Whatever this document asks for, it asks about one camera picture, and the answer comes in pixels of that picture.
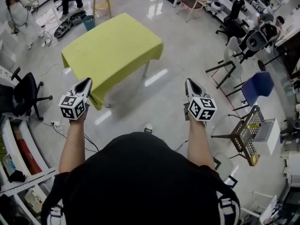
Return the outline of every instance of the white wall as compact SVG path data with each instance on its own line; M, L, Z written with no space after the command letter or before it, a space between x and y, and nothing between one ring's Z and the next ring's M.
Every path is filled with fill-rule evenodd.
M282 4L281 7L275 12L277 16L286 17L290 14L298 5L300 0L289 0L288 3Z

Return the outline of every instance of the black office chair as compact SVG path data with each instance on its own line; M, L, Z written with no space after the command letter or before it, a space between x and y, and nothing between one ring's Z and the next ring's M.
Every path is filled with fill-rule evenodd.
M53 97L39 97L38 91L44 85L40 82L38 86L32 73L28 73L23 79L18 76L20 67L13 73L11 80L17 79L19 83L15 88L0 84L0 113L12 113L14 116L30 115L32 106L36 111L37 118L43 121L39 116L37 102L42 100L52 100Z
M246 32L242 28L243 25L249 27L249 25L243 20L241 24L238 24L235 19L239 17L240 10L245 4L244 0L235 0L230 14L224 18L224 25L221 25L220 28L224 30L217 30L216 34L219 32L227 35L227 43L231 37L243 38L246 36Z

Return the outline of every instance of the white chair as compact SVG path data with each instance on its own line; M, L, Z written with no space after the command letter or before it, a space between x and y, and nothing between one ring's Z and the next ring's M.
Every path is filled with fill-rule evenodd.
M207 0L182 0L176 14L179 13L181 7L185 7L187 10L191 9L186 19L187 22L194 10L198 10L199 13L203 9L206 1Z
M226 156L224 153L217 153L214 156L214 162L215 162L215 169L217 173L219 173L219 176L222 181L226 181L227 179L230 179L233 181L232 185L227 184L229 187L234 188L234 186L238 183L236 179L234 179L231 174L234 169L234 165L230 158Z
M217 70L219 68L225 68L228 72L227 75L223 78L223 80L219 83L219 85L216 87L217 89L225 82L225 80L230 77L233 80L240 79L240 76L243 73L243 67L236 58L239 55L242 55L243 51L239 47L239 42L236 37L230 38L225 51L224 51L224 60L218 62L220 64L219 66L216 66L214 68L208 69L205 72L211 72L214 70Z

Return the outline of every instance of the white clothing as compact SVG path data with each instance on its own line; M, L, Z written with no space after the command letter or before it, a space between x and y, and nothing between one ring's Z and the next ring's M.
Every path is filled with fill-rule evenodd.
M43 29L33 19L31 12L29 12L25 6L33 6L33 4L27 0L20 0L20 2L10 6L10 12L7 13L7 20L13 20L13 22L16 24L16 28L23 35L26 44L28 47L30 47L33 43L30 30L33 30L40 37L44 32Z
M33 6L33 4L27 0L19 0L19 2L9 6L10 11L7 12L7 20L13 20L16 26L26 23L29 14L29 11L25 8L27 6Z

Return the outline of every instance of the hand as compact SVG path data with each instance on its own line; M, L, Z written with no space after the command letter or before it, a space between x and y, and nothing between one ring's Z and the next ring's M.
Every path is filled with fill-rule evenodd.
M73 120L71 121L71 124L75 123L75 124L80 124L83 125L84 121L86 119L86 115L87 115L87 111L85 111L77 120Z
M192 127L203 126L203 123L201 121L196 121L196 119L193 117L193 115L190 112L188 112L187 115L188 115L189 123Z

